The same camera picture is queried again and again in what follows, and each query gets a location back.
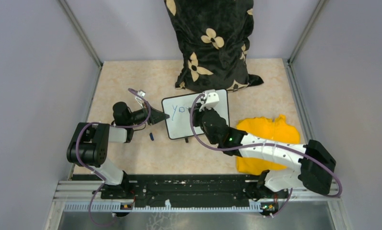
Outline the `small black-framed whiteboard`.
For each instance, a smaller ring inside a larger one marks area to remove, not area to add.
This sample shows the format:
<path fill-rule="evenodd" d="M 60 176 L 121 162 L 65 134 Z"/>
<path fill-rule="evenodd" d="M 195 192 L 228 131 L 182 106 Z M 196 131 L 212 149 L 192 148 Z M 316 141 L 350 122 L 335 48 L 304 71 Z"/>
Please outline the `small black-framed whiteboard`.
<path fill-rule="evenodd" d="M 228 92 L 218 90 L 216 94 L 220 101 L 214 109 L 229 125 Z M 169 139 L 175 140 L 193 136 L 188 109 L 191 108 L 198 95 L 198 93 L 191 93 L 162 99 L 163 112 L 169 115 L 169 118 L 165 120 Z"/>

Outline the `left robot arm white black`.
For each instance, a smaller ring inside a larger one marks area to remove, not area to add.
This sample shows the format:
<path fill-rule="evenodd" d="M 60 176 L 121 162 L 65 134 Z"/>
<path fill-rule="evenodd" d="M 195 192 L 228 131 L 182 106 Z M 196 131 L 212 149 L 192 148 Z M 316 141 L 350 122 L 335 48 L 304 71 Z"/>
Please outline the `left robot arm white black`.
<path fill-rule="evenodd" d="M 147 104 L 131 111 L 125 102 L 117 102 L 113 105 L 112 124 L 78 123 L 67 149 L 67 160 L 90 170 L 105 185 L 113 186 L 115 195 L 126 198 L 130 195 L 131 185 L 127 182 L 127 173 L 108 158 L 109 143 L 130 143 L 137 127 L 154 125 L 169 117 Z"/>

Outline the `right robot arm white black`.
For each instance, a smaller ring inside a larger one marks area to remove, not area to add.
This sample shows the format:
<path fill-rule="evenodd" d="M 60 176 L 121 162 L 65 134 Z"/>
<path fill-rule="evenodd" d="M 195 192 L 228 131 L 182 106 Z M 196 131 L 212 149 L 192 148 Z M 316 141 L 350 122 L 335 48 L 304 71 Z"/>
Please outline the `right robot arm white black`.
<path fill-rule="evenodd" d="M 258 183 L 258 193 L 271 197 L 287 188 L 305 187 L 326 196 L 339 197 L 341 182 L 334 173 L 336 161 L 323 144 L 309 140 L 306 144 L 289 144 L 260 138 L 227 125 L 214 109 L 199 111 L 190 108 L 190 126 L 199 127 L 209 144 L 198 142 L 213 151 L 229 156 L 266 160 L 285 166 L 284 170 L 264 170 L 264 180 Z"/>

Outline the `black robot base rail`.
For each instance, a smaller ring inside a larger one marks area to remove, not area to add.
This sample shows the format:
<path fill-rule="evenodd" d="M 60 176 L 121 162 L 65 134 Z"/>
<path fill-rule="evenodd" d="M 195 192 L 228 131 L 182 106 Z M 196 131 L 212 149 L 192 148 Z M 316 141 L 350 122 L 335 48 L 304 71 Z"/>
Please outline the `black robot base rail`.
<path fill-rule="evenodd" d="M 129 175 L 122 185 L 105 185 L 95 175 L 74 175 L 58 183 L 55 199 L 65 211 L 111 212 L 118 216 L 140 212 L 257 212 L 279 209 L 288 190 L 272 192 L 260 176 Z"/>

